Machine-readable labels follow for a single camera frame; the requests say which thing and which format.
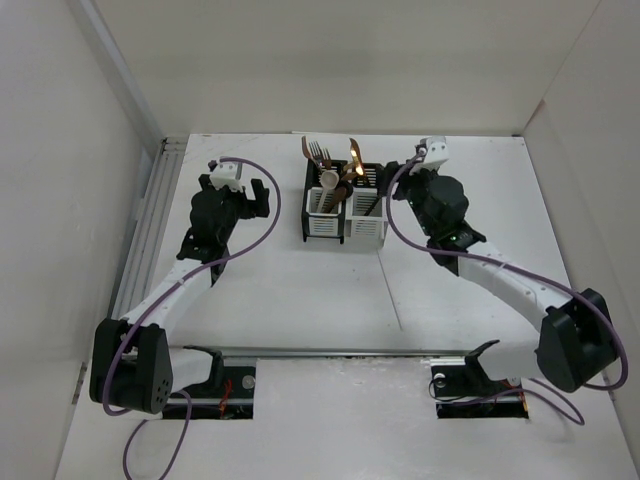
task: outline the white enclosure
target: white enclosure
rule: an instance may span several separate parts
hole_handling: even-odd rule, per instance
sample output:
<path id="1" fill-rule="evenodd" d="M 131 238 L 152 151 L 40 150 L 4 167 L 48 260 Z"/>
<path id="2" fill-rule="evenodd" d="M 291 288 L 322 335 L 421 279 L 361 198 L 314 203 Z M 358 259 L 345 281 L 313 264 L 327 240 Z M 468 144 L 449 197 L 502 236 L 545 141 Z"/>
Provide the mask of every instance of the white enclosure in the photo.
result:
<path id="1" fill-rule="evenodd" d="M 521 133 L 598 0 L 96 0 L 167 134 Z"/>

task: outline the metal frame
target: metal frame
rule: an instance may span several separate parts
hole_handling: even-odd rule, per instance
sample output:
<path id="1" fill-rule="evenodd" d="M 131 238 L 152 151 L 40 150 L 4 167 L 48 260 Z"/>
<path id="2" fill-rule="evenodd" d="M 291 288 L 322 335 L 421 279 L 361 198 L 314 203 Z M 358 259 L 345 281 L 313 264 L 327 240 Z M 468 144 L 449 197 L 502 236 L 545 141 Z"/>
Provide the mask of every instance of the metal frame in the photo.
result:
<path id="1" fill-rule="evenodd" d="M 93 0 L 66 0 L 111 90 L 150 157 L 164 135 Z"/>

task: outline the white bracket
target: white bracket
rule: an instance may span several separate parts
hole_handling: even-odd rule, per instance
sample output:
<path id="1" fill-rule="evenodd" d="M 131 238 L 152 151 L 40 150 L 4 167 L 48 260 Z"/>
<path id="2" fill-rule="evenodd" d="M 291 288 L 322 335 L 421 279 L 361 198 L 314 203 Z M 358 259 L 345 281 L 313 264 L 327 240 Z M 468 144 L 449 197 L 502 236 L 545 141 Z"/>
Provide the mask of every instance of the white bracket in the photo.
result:
<path id="1" fill-rule="evenodd" d="M 442 136 L 435 136 L 429 138 L 423 138 L 420 141 L 421 150 L 424 149 L 425 156 L 422 162 L 416 163 L 409 175 L 418 173 L 423 168 L 427 170 L 438 170 L 440 166 L 449 160 L 449 146 L 447 145 L 447 139 Z"/>
<path id="2" fill-rule="evenodd" d="M 242 185 L 240 177 L 242 176 L 242 164 L 237 162 L 218 162 L 216 168 L 209 175 L 211 185 L 216 190 L 227 186 L 232 192 L 241 192 Z"/>
<path id="3" fill-rule="evenodd" d="M 137 307 L 125 314 L 128 323 L 134 324 L 140 316 L 155 302 L 162 294 L 169 290 L 176 282 L 182 282 L 184 277 L 190 271 L 200 267 L 202 262 L 199 260 L 185 259 L 178 260 L 173 264 L 173 268 L 169 274 L 162 280 L 160 285 L 147 296 Z M 171 338 L 171 333 L 178 321 L 182 318 L 191 304 L 211 288 L 211 270 L 206 268 L 197 273 L 186 282 L 182 282 L 180 288 L 173 292 L 169 297 L 159 305 L 142 323 L 142 327 L 157 324 L 160 328 L 164 328 L 167 334 L 167 340 Z"/>

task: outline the black bracket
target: black bracket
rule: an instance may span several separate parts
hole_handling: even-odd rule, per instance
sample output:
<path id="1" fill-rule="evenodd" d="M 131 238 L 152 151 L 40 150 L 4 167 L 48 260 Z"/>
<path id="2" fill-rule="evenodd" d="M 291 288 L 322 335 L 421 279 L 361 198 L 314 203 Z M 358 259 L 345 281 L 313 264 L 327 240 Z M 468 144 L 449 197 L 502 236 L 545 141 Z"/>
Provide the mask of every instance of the black bracket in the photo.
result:
<path id="1" fill-rule="evenodd" d="M 131 325 L 126 320 L 103 320 L 96 329 L 89 396 L 102 402 L 107 371 L 122 337 Z M 129 358 L 133 347 L 137 355 Z M 169 346 L 164 329 L 157 325 L 140 327 L 131 347 L 118 362 L 109 391 L 109 404 L 147 413 L 159 413 L 173 387 Z"/>
<path id="2" fill-rule="evenodd" d="M 582 292 L 611 322 L 607 304 L 598 292 Z M 536 350 L 538 367 L 553 385 L 575 392 L 618 358 L 613 337 L 585 305 L 572 299 L 547 309 Z"/>

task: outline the purple cable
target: purple cable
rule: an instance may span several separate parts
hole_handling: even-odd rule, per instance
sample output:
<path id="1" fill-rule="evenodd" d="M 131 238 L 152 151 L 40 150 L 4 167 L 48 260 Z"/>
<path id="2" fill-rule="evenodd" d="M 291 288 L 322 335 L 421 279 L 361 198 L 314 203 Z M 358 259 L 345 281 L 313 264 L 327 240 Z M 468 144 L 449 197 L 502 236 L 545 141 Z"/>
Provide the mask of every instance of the purple cable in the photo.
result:
<path id="1" fill-rule="evenodd" d="M 578 407 L 576 407 L 573 403 L 571 403 L 571 401 L 567 397 L 565 397 L 562 393 L 557 391 L 555 388 L 550 387 L 549 385 L 545 385 L 540 380 L 536 380 L 535 378 L 530 378 L 529 380 L 532 381 L 533 383 L 536 383 L 536 384 L 540 385 L 543 388 L 546 388 L 547 390 L 549 390 L 554 395 L 557 395 L 558 397 L 560 397 L 560 399 L 564 403 L 566 403 L 571 410 L 573 410 L 573 413 L 576 414 L 577 418 L 574 418 L 571 415 L 569 415 L 567 412 L 562 410 L 559 406 L 557 406 L 555 403 L 553 403 L 551 400 L 549 400 L 544 395 L 541 395 L 540 393 L 536 392 L 535 390 L 529 390 L 528 388 L 511 388 L 509 390 L 504 390 L 504 391 L 502 391 L 500 393 L 496 393 L 495 395 L 490 395 L 488 397 L 477 398 L 475 400 L 469 400 L 468 402 L 455 402 L 455 405 L 457 407 L 467 407 L 467 406 L 478 405 L 480 403 L 485 403 L 485 402 L 488 402 L 488 401 L 491 401 L 491 400 L 495 400 L 497 398 L 504 397 L 505 395 L 510 395 L 512 393 L 527 393 L 529 395 L 533 395 L 536 398 L 539 398 L 544 403 L 549 405 L 552 409 L 554 409 L 556 412 L 558 412 L 560 415 L 562 415 L 563 417 L 567 418 L 568 420 L 570 420 L 571 422 L 575 423 L 576 425 L 583 426 L 585 424 L 584 417 L 580 413 L 580 410 L 578 410 Z"/>
<path id="2" fill-rule="evenodd" d="M 169 474 L 171 467 L 173 467 L 176 458 L 178 457 L 178 452 L 180 451 L 180 447 L 182 446 L 182 442 L 184 440 L 185 435 L 187 434 L 187 428 L 189 427 L 189 421 L 191 420 L 191 395 L 189 395 L 184 390 L 180 390 L 176 393 L 179 393 L 187 400 L 187 415 L 184 417 L 184 426 L 182 427 L 182 433 L 180 434 L 180 438 L 178 439 L 178 444 L 176 445 L 176 449 L 173 451 L 173 455 L 171 456 L 171 460 L 169 461 L 169 465 L 165 469 L 164 473 L 160 476 L 159 480 L 163 480 Z M 133 430 L 129 440 L 127 440 L 127 444 L 124 446 L 124 452 L 122 453 L 122 470 L 124 471 L 124 476 L 127 480 L 133 480 L 131 473 L 129 472 L 129 465 L 127 464 L 127 457 L 129 456 L 129 447 L 131 447 L 131 442 L 133 442 L 133 438 L 140 431 L 140 429 L 147 423 L 148 420 L 142 420 L 138 426 Z"/>
<path id="3" fill-rule="evenodd" d="M 530 272 L 528 270 L 525 270 L 524 268 L 516 267 L 516 266 L 510 265 L 508 263 L 503 263 L 500 260 L 496 260 L 495 258 L 483 257 L 482 255 L 474 255 L 472 253 L 467 253 L 467 252 L 452 252 L 452 251 L 448 251 L 448 250 L 439 250 L 439 249 L 436 249 L 436 248 L 430 248 L 430 247 L 426 247 L 426 246 L 423 247 L 422 245 L 419 245 L 419 244 L 409 240 L 398 229 L 398 226 L 396 225 L 395 221 L 393 220 L 393 216 L 391 215 L 391 195 L 392 195 L 392 192 L 393 192 L 393 186 L 398 182 L 398 179 L 400 178 L 400 176 L 404 172 L 406 172 L 407 169 L 409 169 L 414 164 L 416 164 L 418 162 L 418 159 L 421 158 L 421 157 L 422 157 L 422 155 L 418 154 L 418 155 L 414 156 L 412 159 L 410 159 L 405 165 L 403 165 L 396 172 L 396 174 L 393 176 L 393 178 L 391 179 L 391 183 L 389 184 L 389 189 L 387 191 L 387 198 L 386 198 L 387 218 L 389 220 L 389 226 L 396 233 L 398 238 L 400 238 L 400 240 L 402 240 L 404 243 L 406 243 L 410 247 L 413 247 L 413 248 L 415 248 L 417 250 L 421 250 L 423 252 L 430 253 L 432 255 L 435 254 L 435 255 L 442 255 L 442 256 L 447 256 L 447 257 L 469 258 L 471 260 L 478 260 L 478 261 L 481 261 L 481 262 L 490 263 L 492 265 L 497 265 L 497 266 L 499 266 L 501 268 L 504 268 L 505 270 L 510 270 L 510 271 L 512 271 L 514 273 L 517 273 L 519 275 L 522 275 L 524 277 L 528 277 L 528 278 L 531 278 L 531 279 L 536 280 L 538 282 L 545 283 L 545 284 L 550 285 L 550 286 L 552 286 L 552 287 L 554 287 L 554 288 L 556 288 L 556 289 L 558 289 L 558 290 L 560 290 L 562 292 L 565 292 L 568 295 L 571 295 L 573 298 L 575 298 L 580 303 L 585 305 L 589 310 L 591 310 L 596 315 L 596 317 L 598 317 L 598 319 L 602 322 L 602 324 L 605 326 L 605 328 L 611 334 L 611 337 L 613 338 L 613 343 L 615 345 L 616 352 L 618 353 L 618 356 L 620 357 L 620 366 L 621 366 L 620 378 L 613 385 L 592 385 L 592 384 L 588 384 L 587 383 L 584 386 L 586 388 L 591 388 L 593 390 L 604 390 L 604 391 L 617 390 L 618 388 L 622 387 L 626 383 L 627 378 L 629 377 L 629 360 L 627 359 L 627 352 L 624 349 L 624 345 L 622 344 L 622 340 L 620 340 L 618 332 L 615 331 L 615 329 L 613 328 L 613 325 L 607 319 L 607 317 L 605 317 L 605 315 L 594 304 L 592 304 L 589 300 L 587 300 L 583 295 L 581 295 L 580 293 L 572 290 L 569 287 L 566 287 L 566 286 L 562 285 L 559 282 L 556 282 L 555 280 L 551 280 L 550 278 L 544 277 L 542 275 L 538 275 L 537 273 Z"/>
<path id="4" fill-rule="evenodd" d="M 160 297 L 158 297 L 158 299 L 155 302 L 153 302 L 149 306 L 149 308 L 147 308 L 144 311 L 142 315 L 140 315 L 140 318 L 138 319 L 138 321 L 136 321 L 136 323 L 132 325 L 132 327 L 129 329 L 129 332 L 120 343 L 120 346 L 118 347 L 118 349 L 116 350 L 116 353 L 113 356 L 113 360 L 111 362 L 111 365 L 109 366 L 109 370 L 107 371 L 107 377 L 105 378 L 104 388 L 102 390 L 102 408 L 104 409 L 107 415 L 115 417 L 115 416 L 124 415 L 125 413 L 129 412 L 129 410 L 126 408 L 122 410 L 112 410 L 111 406 L 109 405 L 109 392 L 111 391 L 111 384 L 113 382 L 113 376 L 115 375 L 118 362 L 122 358 L 122 354 L 124 353 L 124 351 L 129 346 L 129 343 L 131 343 L 131 339 L 135 335 L 136 331 L 140 328 L 140 325 L 142 325 L 142 323 L 149 317 L 149 315 L 151 315 L 151 313 L 156 308 L 158 308 L 173 292 L 175 292 L 178 288 L 180 288 L 183 282 L 186 282 L 191 277 L 197 275 L 203 270 L 206 270 L 211 267 L 215 267 L 216 265 L 220 265 L 221 263 L 227 263 L 229 260 L 233 260 L 235 258 L 240 257 L 241 255 L 244 255 L 245 253 L 250 252 L 251 250 L 256 248 L 258 245 L 260 245 L 271 234 L 271 232 L 276 226 L 276 223 L 278 223 L 278 219 L 280 218 L 280 211 L 282 209 L 282 196 L 280 194 L 280 187 L 278 186 L 278 182 L 276 182 L 276 179 L 273 177 L 273 175 L 271 175 L 264 167 L 258 165 L 255 162 L 252 162 L 251 160 L 246 160 L 244 158 L 225 157 L 223 160 L 220 160 L 220 163 L 226 163 L 226 162 L 243 163 L 251 167 L 254 167 L 259 171 L 261 171 L 269 179 L 269 181 L 271 181 L 271 183 L 273 184 L 273 189 L 276 192 L 276 213 L 273 217 L 273 222 L 271 222 L 271 225 L 269 226 L 267 231 L 258 240 L 256 240 L 254 243 L 252 243 L 248 247 L 243 248 L 242 250 L 234 253 L 233 255 L 229 255 L 228 257 L 221 258 L 213 262 L 205 263 L 203 265 L 200 265 L 198 268 L 191 270 L 189 273 L 184 275 L 179 282 L 176 282 L 175 284 L 173 284 L 166 292 L 160 295 Z M 174 451 L 171 462 L 169 463 L 169 468 L 165 471 L 165 473 L 161 478 L 165 478 L 166 474 L 169 472 L 169 469 L 173 465 L 173 462 L 176 456 L 178 455 L 178 451 L 180 450 L 180 446 L 182 445 L 182 440 L 184 439 L 184 436 L 187 431 L 187 426 L 189 424 L 189 417 L 191 416 L 191 397 L 189 397 L 189 394 L 184 391 L 180 391 L 179 393 L 181 393 L 187 399 L 187 404 L 188 404 L 187 416 L 185 419 L 185 426 L 182 431 L 182 435 L 180 437 L 176 450 Z M 146 420 L 136 427 L 131 437 L 129 438 L 129 441 L 127 442 L 127 446 L 125 447 L 125 455 L 123 459 L 125 475 L 128 474 L 127 465 L 126 465 L 126 455 L 127 455 L 129 445 L 131 444 L 131 441 L 133 440 L 133 437 L 135 436 L 135 434 L 138 432 L 138 430 L 140 430 L 140 428 L 142 428 L 142 425 L 144 425 L 145 422 Z"/>

